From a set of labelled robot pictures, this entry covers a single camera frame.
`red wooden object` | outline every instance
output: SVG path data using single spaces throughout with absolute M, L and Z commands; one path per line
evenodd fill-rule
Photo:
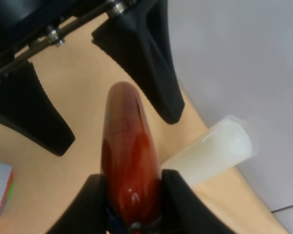
M 159 218 L 158 159 L 138 91 L 127 82 L 108 94 L 101 169 L 109 201 L 126 225 Z

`table surface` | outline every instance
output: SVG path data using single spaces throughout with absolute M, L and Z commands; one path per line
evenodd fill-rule
M 90 174 L 100 167 L 105 101 L 112 84 L 130 77 L 91 43 L 101 16 L 31 59 L 45 92 L 76 140 L 56 157 L 0 125 L 0 162 L 14 166 L 15 187 L 0 217 L 0 234 L 43 234 L 61 216 Z M 206 127 L 184 95 L 178 124 L 167 125 L 141 94 L 161 161 L 200 136 Z M 239 234 L 286 234 L 233 168 L 193 188 L 202 201 Z

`white plastic tube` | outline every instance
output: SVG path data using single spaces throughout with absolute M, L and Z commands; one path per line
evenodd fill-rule
M 227 116 L 161 167 L 179 171 L 188 185 L 193 186 L 257 152 L 257 140 L 250 125 L 234 116 Z

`white cylinder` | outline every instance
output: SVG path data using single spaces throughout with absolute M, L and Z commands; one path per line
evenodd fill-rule
M 250 125 L 228 116 L 165 161 L 161 167 L 177 170 L 189 186 L 194 186 L 257 152 L 257 140 Z

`white wall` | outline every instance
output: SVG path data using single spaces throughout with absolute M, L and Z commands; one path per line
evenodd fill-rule
M 293 0 L 169 0 L 169 29 L 204 122 L 253 123 L 260 153 L 239 169 L 271 210 L 293 205 Z

